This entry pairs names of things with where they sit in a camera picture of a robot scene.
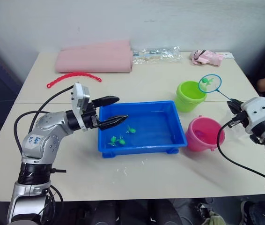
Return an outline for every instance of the sticker label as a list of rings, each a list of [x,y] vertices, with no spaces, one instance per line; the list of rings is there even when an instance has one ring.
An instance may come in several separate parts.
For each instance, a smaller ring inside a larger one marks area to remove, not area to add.
[[[25,147],[27,149],[33,149],[33,148],[37,147],[41,143],[41,140],[43,137],[44,136],[41,136],[41,135],[29,136],[26,143],[25,143]]]

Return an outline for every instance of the white wall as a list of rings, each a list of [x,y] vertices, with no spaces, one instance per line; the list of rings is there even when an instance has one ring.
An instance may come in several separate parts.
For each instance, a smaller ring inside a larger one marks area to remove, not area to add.
[[[126,38],[231,51],[248,73],[265,50],[265,0],[0,0],[0,56],[22,81],[38,52]]]

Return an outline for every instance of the red plastic chain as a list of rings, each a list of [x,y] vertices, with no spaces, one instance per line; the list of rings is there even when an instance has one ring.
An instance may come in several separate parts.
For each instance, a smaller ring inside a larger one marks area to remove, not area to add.
[[[55,79],[54,81],[48,83],[46,86],[47,86],[47,88],[51,88],[57,82],[60,82],[60,81],[62,81],[64,79],[66,79],[66,78],[73,77],[73,76],[88,76],[88,77],[91,77],[91,78],[97,80],[98,82],[102,81],[102,79],[100,77],[94,76],[92,74],[88,74],[88,73],[84,73],[84,72],[74,72],[74,73],[69,73],[69,74],[65,74],[63,76],[60,76],[57,79]]]

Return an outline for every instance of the dark floor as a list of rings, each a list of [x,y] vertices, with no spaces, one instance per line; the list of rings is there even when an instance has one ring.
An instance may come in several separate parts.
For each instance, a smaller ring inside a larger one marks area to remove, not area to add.
[[[215,212],[222,215],[228,225],[238,225],[241,213],[240,213],[240,203],[244,200],[250,200],[253,202],[258,202],[265,200],[265,195],[249,195],[249,196],[232,196],[232,197],[219,197],[219,198],[209,198],[208,207],[212,208]],[[190,219],[194,225],[201,224],[193,214],[192,208],[190,208],[192,199],[170,199],[176,208],[179,216],[186,217]],[[141,221],[141,215],[144,215],[146,211],[146,200],[131,200],[131,201],[121,201],[121,207],[126,214],[125,225],[144,225],[145,223]],[[68,220],[73,219],[72,214],[77,209],[85,209],[86,207],[94,208],[98,202],[66,202],[65,210],[63,215],[63,223],[70,224]],[[2,222],[6,221],[7,210],[9,203],[0,202],[0,220]],[[183,224],[189,224],[182,218]]]

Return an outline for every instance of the clear plastic bag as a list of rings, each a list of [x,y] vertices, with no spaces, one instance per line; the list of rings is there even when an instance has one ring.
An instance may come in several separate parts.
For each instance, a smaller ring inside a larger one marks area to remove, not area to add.
[[[132,62],[134,64],[159,63],[159,62],[179,62],[182,57],[179,47],[150,48],[133,50]]]

